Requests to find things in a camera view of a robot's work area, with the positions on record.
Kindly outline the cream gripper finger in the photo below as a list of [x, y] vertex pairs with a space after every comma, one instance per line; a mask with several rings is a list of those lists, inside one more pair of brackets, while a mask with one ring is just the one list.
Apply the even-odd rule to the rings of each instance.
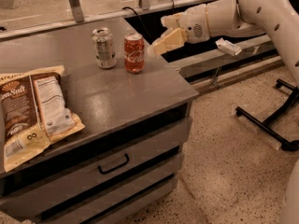
[[161, 17], [161, 24], [163, 27], [169, 29], [169, 28], [173, 28], [176, 29], [179, 27], [179, 18], [182, 15], [181, 12], [179, 13], [175, 13], [173, 15], [168, 15], [168, 16], [163, 16]]
[[152, 42], [147, 48], [149, 56], [157, 56], [184, 46], [188, 37], [182, 28], [167, 29], [159, 38]]

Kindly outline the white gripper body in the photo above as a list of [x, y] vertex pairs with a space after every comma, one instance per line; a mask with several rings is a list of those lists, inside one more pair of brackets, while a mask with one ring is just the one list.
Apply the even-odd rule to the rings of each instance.
[[206, 5], [189, 7], [178, 19], [179, 27], [187, 33], [187, 42], [196, 44], [208, 41], [209, 31], [206, 21]]

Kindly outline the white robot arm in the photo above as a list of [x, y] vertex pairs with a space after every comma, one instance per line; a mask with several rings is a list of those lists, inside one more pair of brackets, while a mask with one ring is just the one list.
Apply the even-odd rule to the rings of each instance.
[[[242, 21], [262, 28], [292, 78], [298, 78], [298, 14], [289, 0], [238, 0]], [[194, 103], [187, 172], [199, 174], [210, 224], [298, 224], [298, 147], [275, 151], [258, 121], [235, 105], [249, 99], [246, 80], [227, 95]]]

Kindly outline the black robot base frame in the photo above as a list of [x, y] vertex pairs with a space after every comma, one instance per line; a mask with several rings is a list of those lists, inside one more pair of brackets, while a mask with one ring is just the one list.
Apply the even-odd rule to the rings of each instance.
[[279, 78], [277, 80], [276, 88], [279, 89], [281, 87], [285, 87], [291, 90], [292, 92], [288, 97], [288, 99], [284, 102], [284, 104], [279, 109], [277, 109], [273, 114], [271, 114], [268, 118], [266, 118], [264, 121], [259, 121], [258, 119], [254, 118], [250, 113], [248, 113], [246, 110], [244, 110], [239, 106], [235, 109], [235, 111], [239, 117], [244, 116], [246, 119], [248, 119], [250, 122], [258, 126], [264, 132], [268, 133], [274, 139], [279, 141], [282, 150], [290, 151], [290, 152], [298, 151], [299, 140], [288, 141], [287, 139], [282, 137], [280, 134], [278, 134], [271, 128], [271, 125], [275, 121], [277, 121], [282, 115], [285, 115], [293, 106], [295, 106], [299, 102], [299, 89], [297, 87]]

